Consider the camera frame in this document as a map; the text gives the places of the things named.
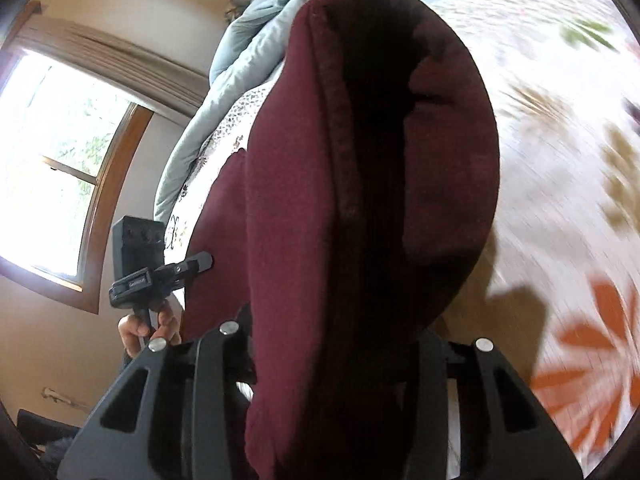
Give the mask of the person left hand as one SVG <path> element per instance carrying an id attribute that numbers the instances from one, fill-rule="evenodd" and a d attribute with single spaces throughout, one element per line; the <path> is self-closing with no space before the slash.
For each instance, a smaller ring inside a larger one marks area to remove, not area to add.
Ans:
<path id="1" fill-rule="evenodd" d="M 117 329 L 127 358 L 134 359 L 140 353 L 141 341 L 146 337 L 163 338 L 171 346 L 181 344 L 180 323 L 167 301 L 162 303 L 157 312 L 157 324 L 157 328 L 152 328 L 150 323 L 145 323 L 135 314 L 128 314 L 119 320 Z"/>

